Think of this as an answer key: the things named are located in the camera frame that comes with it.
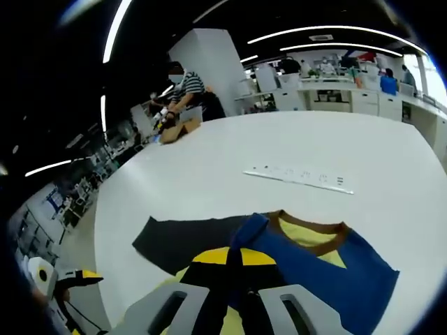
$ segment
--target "black cable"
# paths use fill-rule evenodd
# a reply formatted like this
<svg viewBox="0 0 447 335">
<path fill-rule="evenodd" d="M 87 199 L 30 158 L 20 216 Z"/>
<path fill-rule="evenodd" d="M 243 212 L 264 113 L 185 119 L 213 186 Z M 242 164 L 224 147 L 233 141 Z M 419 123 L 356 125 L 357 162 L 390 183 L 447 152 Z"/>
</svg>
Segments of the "black cable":
<svg viewBox="0 0 447 335">
<path fill-rule="evenodd" d="M 71 307 L 73 307 L 73 309 L 75 311 L 77 311 L 85 320 L 87 320 L 88 322 L 90 322 L 93 326 L 95 326 L 96 328 L 98 328 L 101 332 L 104 332 L 104 329 L 101 329 L 96 323 L 94 323 L 93 321 L 91 321 L 88 317 L 86 317 L 84 314 L 82 314 L 81 312 L 79 312 L 79 310 L 74 307 L 69 301 L 66 301 L 67 304 L 69 304 Z"/>
</svg>

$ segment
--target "brown collar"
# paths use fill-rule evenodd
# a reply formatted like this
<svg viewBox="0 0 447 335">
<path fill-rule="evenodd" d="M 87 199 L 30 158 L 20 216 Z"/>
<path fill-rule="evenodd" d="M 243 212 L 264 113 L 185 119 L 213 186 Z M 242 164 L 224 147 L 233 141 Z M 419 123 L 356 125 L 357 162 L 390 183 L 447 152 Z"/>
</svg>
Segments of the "brown collar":
<svg viewBox="0 0 447 335">
<path fill-rule="evenodd" d="M 320 232 L 321 234 L 336 234 L 336 236 L 331 239 L 330 241 L 327 241 L 326 243 L 319 244 L 318 246 L 301 246 L 301 248 L 307 249 L 311 253 L 313 253 L 316 256 L 325 255 L 326 253 L 329 253 L 331 251 L 337 250 L 338 247 L 340 247 L 346 237 L 348 236 L 349 232 L 351 231 L 350 227 L 348 227 L 344 222 L 341 223 L 335 223 L 331 225 L 322 225 L 320 223 L 313 223 L 313 222 L 307 222 L 300 220 L 299 218 L 294 218 L 293 216 L 287 214 L 285 211 L 274 211 L 272 213 L 268 214 L 270 218 L 270 224 L 269 226 L 274 229 L 275 231 L 281 233 L 282 235 L 287 235 L 283 232 L 281 229 L 281 226 L 279 224 L 279 219 L 286 221 L 287 223 L 291 223 L 293 225 L 299 225 L 301 227 L 313 230 L 314 232 Z"/>
</svg>

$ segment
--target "white pillar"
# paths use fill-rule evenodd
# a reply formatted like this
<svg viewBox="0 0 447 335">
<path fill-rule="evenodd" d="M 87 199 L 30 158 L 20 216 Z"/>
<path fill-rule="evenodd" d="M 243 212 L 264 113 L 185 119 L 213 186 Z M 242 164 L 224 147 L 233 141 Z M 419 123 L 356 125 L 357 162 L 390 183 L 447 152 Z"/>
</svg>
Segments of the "white pillar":
<svg viewBox="0 0 447 335">
<path fill-rule="evenodd" d="M 420 55 L 416 55 L 416 59 L 418 60 L 420 81 L 422 82 L 422 92 L 428 95 L 427 76 L 425 75 L 425 66 L 423 59 Z"/>
<path fill-rule="evenodd" d="M 227 117 L 240 114 L 234 99 L 237 83 L 245 79 L 244 68 L 226 30 L 193 29 L 169 50 L 169 56 L 213 88 Z"/>
</svg>

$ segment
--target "striped shirt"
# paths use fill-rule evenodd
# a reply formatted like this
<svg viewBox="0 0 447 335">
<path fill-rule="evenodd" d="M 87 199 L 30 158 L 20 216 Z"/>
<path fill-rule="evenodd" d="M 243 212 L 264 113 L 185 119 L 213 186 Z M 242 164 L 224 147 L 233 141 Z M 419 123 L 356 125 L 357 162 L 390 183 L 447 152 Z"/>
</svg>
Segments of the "striped shirt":
<svg viewBox="0 0 447 335">
<path fill-rule="evenodd" d="M 188 72 L 183 80 L 182 86 L 177 89 L 173 95 L 173 98 L 171 102 L 179 103 L 180 100 L 187 94 L 187 93 L 194 93 L 194 94 L 201 94 L 205 93 L 205 85 L 203 84 L 203 81 L 198 76 L 197 73 L 191 71 Z M 195 97 L 193 98 L 187 105 L 186 109 L 189 110 L 193 107 L 200 106 L 200 100 L 199 98 Z"/>
</svg>

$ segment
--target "cardboard box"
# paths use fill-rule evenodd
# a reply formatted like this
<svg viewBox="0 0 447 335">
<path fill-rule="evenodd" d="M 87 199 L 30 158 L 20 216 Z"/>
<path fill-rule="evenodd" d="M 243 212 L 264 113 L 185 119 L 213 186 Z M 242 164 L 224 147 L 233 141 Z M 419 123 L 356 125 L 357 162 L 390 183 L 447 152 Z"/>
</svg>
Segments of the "cardboard box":
<svg viewBox="0 0 447 335">
<path fill-rule="evenodd" d="M 161 134 L 160 142 L 163 144 L 173 143 L 182 136 L 191 133 L 200 127 L 199 119 L 191 119 L 186 122 L 181 122 L 175 127 L 165 129 Z"/>
</svg>

